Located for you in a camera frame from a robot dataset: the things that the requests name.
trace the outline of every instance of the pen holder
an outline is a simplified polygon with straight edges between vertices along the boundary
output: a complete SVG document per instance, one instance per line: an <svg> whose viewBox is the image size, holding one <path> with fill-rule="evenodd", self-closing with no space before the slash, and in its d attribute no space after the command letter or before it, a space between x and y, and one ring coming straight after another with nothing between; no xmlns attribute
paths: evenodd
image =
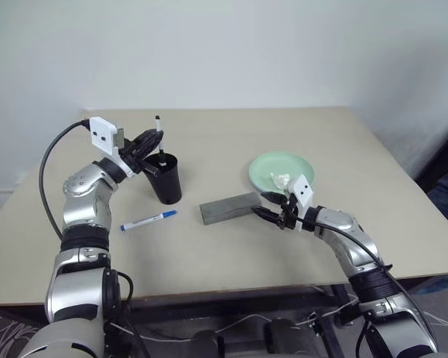
<svg viewBox="0 0 448 358"><path fill-rule="evenodd" d="M163 204L175 204L181 200L181 185L178 176L178 159L169 153L166 155L166 165L159 163L159 154L150 155L145 161L159 169L157 175L144 172L148 177L158 199Z"/></svg>

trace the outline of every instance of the marker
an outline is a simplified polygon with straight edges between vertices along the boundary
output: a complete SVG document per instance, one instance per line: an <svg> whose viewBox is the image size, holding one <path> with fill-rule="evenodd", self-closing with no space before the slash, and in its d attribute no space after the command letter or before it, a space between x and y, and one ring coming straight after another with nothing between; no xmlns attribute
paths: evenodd
<svg viewBox="0 0 448 358"><path fill-rule="evenodd" d="M159 118L159 116L155 117L155 121L156 121L156 130L162 131L161 129L161 118ZM159 165L160 166L165 166L166 165L166 155L164 153L164 144L163 144L163 140L161 140L159 142Z"/></svg>
<svg viewBox="0 0 448 358"><path fill-rule="evenodd" d="M172 216L176 214L176 210L166 211L165 213L161 213L156 216L152 216L147 219L138 220L137 222L127 222L126 224L121 225L121 231L128 231L129 229L132 229L133 227L138 227L141 225L149 224L150 222L156 222L157 220L165 219L168 216Z"/></svg>

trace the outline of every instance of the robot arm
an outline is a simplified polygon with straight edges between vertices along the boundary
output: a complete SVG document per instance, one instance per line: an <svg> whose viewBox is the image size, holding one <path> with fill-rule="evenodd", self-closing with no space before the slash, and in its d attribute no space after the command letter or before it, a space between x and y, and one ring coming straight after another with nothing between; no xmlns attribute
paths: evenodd
<svg viewBox="0 0 448 358"><path fill-rule="evenodd" d="M262 195L282 208L281 214L259 207L254 212L281 229L313 231L334 251L335 256L359 298L361 314L371 322L367 342L375 357L421 357L437 351L431 334L407 297L388 277L375 242L361 229L357 220L341 211L312 207L313 192L305 176L289 183L285 195ZM360 245L343 235L358 240Z"/></svg>
<svg viewBox="0 0 448 358"><path fill-rule="evenodd" d="M23 348L20 357L105 355L105 322L121 312L118 272L111 269L109 202L118 184L142 170L156 173L144 158L163 132L148 130L134 141L104 119L90 119L92 142L106 153L63 185L63 238L46 294L50 324Z"/></svg>

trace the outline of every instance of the table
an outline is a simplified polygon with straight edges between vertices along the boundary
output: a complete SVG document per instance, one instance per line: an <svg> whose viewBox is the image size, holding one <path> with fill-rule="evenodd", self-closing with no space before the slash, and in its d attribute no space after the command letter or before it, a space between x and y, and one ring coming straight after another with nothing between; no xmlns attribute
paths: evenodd
<svg viewBox="0 0 448 358"><path fill-rule="evenodd" d="M112 266L134 280L135 297L346 282L332 250L311 233L280 231L254 215L204 226L199 205L254 190L250 162L289 151L315 168L314 204L345 210L376 241L396 277L448 273L448 222L351 110L97 110L133 139L160 114L165 149L179 160L183 198L161 204L144 175L111 199ZM63 181L101 157L75 129L49 158L45 187L61 223ZM38 166L0 211L0 305L44 302L59 241L47 222ZM263 199L263 204L273 207ZM119 225L176 209L169 219Z"/></svg>

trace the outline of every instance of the blue marker cap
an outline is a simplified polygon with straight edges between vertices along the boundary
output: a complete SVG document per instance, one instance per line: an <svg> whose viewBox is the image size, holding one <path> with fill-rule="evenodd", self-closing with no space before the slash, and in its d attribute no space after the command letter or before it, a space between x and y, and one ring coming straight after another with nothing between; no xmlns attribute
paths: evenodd
<svg viewBox="0 0 448 358"><path fill-rule="evenodd" d="M168 216L174 215L176 213L176 210L166 211L165 213L163 213L163 218L167 218Z"/></svg>

